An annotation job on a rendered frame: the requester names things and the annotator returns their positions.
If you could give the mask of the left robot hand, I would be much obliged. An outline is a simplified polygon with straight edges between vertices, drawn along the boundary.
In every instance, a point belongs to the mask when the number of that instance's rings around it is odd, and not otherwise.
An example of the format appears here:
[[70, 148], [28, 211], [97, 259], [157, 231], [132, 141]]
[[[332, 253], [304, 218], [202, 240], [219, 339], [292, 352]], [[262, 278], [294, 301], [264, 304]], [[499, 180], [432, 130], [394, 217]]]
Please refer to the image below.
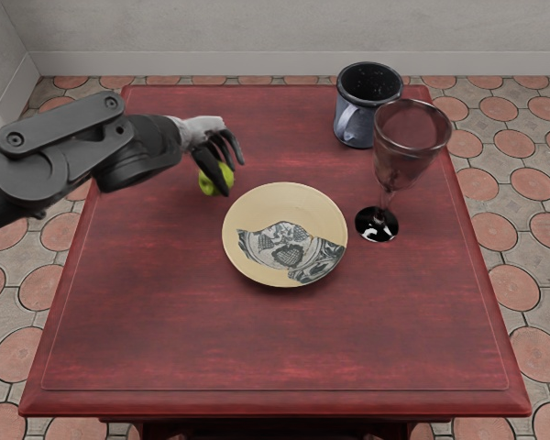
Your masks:
[[181, 151], [187, 152], [216, 190], [227, 197], [230, 187], [219, 163], [236, 170], [234, 160], [245, 164], [242, 149], [235, 135], [221, 116], [202, 115], [187, 119], [169, 116], [181, 136]]

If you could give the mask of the green fruit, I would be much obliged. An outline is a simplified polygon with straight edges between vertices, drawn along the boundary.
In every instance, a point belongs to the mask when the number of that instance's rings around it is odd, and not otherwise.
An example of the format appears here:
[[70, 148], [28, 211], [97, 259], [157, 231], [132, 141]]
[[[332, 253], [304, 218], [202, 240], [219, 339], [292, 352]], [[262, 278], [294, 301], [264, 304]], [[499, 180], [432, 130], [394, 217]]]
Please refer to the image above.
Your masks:
[[[219, 168], [223, 173], [223, 177], [229, 189], [234, 186], [235, 174], [234, 172], [223, 162], [218, 162]], [[198, 184], [201, 191], [208, 196], [219, 196], [221, 195], [219, 189], [215, 184], [208, 178], [208, 176], [202, 171], [199, 170], [198, 173]]]

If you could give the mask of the cream plate with blue pattern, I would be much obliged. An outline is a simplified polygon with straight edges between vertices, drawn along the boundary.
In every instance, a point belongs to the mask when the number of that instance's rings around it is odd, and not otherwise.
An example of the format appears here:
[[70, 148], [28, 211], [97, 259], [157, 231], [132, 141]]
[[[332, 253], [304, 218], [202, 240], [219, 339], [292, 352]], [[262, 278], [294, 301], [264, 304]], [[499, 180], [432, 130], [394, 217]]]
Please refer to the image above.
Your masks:
[[324, 193], [296, 182], [260, 185], [229, 208], [222, 242], [231, 263], [258, 283], [308, 285], [328, 275], [347, 249], [347, 222]]

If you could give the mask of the dark wine glass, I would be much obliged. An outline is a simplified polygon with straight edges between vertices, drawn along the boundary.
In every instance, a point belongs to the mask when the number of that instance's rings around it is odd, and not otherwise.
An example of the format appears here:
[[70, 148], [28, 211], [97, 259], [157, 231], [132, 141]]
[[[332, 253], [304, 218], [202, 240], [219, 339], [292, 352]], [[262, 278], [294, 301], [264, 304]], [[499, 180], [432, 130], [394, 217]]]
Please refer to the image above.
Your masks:
[[399, 99], [377, 110], [372, 164], [380, 196], [376, 205], [356, 214], [355, 227], [361, 237], [382, 243], [398, 235], [399, 222], [390, 209], [393, 195], [418, 181], [452, 132], [448, 116], [424, 101]]

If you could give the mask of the dark blue mug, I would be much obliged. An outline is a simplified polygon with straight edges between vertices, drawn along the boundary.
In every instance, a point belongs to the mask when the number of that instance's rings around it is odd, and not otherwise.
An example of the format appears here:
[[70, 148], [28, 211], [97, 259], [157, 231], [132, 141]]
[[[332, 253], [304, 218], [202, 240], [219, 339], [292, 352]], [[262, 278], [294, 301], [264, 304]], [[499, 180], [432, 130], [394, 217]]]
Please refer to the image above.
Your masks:
[[346, 66], [336, 79], [336, 138], [353, 149], [370, 149], [377, 109], [399, 99], [402, 89], [402, 77], [389, 66], [372, 61]]

